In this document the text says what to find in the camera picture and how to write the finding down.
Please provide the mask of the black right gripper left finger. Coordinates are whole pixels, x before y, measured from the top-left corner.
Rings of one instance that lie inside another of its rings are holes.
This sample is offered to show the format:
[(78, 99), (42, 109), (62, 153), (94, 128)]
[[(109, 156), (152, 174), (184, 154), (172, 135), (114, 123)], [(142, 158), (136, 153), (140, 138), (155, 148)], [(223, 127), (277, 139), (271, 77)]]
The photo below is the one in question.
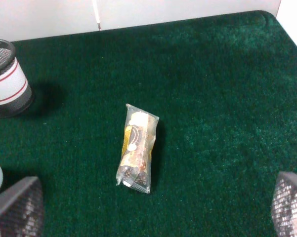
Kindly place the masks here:
[(43, 224), (43, 192), (38, 177), (25, 177), (0, 194), (0, 237), (40, 237)]

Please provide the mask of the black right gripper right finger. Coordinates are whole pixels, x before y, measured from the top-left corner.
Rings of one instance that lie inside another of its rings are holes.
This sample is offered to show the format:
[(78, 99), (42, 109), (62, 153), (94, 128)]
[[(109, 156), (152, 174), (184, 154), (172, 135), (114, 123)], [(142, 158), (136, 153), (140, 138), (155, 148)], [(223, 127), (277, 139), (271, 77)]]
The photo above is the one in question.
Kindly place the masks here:
[(279, 237), (297, 237), (297, 174), (279, 172), (271, 204), (271, 218)]

